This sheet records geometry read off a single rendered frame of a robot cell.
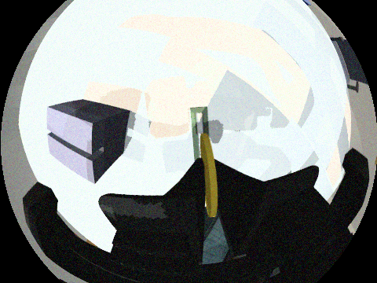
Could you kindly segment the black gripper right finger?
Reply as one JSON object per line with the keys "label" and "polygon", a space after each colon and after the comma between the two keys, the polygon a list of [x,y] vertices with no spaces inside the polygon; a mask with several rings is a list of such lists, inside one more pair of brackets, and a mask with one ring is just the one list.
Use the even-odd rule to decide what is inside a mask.
{"label": "black gripper right finger", "polygon": [[217,212],[232,260],[246,256],[245,248],[254,238],[268,208],[314,186],[320,172],[318,166],[308,166],[263,182],[216,158],[214,166],[218,186]]}

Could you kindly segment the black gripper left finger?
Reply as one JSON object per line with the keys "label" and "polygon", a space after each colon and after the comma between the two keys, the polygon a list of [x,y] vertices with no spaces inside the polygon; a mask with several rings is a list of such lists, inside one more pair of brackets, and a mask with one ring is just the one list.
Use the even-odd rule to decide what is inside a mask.
{"label": "black gripper left finger", "polygon": [[198,158],[164,195],[107,193],[98,204],[116,230],[185,233],[192,255],[202,264],[205,197],[204,162]]}

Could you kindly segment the dark green grooved bar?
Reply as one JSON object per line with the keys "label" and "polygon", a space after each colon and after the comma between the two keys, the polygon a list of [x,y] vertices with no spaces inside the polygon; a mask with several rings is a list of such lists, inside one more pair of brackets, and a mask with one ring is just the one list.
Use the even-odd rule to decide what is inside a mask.
{"label": "dark green grooved bar", "polygon": [[[191,108],[192,117],[192,142],[194,142],[194,155],[195,161],[199,158],[199,142],[198,142],[198,126],[197,126],[197,113],[202,114],[203,132],[208,134],[208,116],[207,106]],[[208,136],[210,136],[208,134]]]}

